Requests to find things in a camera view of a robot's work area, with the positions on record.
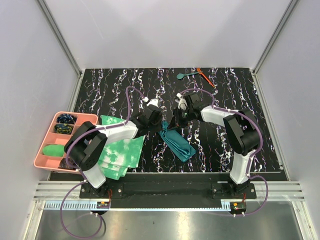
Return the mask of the teal satin napkin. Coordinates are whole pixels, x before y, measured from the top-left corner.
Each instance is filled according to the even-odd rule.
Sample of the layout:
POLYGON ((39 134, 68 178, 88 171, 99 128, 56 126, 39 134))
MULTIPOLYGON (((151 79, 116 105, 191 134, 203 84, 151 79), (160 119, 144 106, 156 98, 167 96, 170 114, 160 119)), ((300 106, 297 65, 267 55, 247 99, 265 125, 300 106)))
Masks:
POLYGON ((196 150, 186 139, 176 130, 169 129, 169 123, 167 121, 163 121, 161 126, 162 130, 159 131, 158 134, 181 162, 185 163, 196 154, 196 150))

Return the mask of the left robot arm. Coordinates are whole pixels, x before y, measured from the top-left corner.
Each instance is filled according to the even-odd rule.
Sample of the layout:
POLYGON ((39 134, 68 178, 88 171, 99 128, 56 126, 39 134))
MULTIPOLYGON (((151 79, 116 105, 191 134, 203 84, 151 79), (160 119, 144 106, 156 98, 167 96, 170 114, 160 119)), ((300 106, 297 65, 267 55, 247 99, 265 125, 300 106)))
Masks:
POLYGON ((162 129, 161 121, 162 110, 154 105, 145 107, 126 123, 97 126, 86 121, 64 146, 65 161, 69 164, 71 159, 91 185, 90 192, 97 198, 103 198, 108 193, 108 186, 98 160, 105 145, 158 132, 162 129))

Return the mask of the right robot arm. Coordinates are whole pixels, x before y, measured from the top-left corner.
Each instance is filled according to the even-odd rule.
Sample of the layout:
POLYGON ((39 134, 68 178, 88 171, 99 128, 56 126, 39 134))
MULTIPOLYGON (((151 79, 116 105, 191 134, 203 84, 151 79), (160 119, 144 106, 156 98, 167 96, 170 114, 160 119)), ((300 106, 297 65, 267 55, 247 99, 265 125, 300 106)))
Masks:
POLYGON ((263 136, 251 110, 230 110, 204 103, 197 93, 176 95, 178 106, 173 110, 169 129, 185 128, 189 122, 197 120, 225 128, 228 142, 234 151, 233 165, 227 185, 228 195, 239 198, 245 192, 243 185, 250 179, 252 158, 263 145, 263 136))

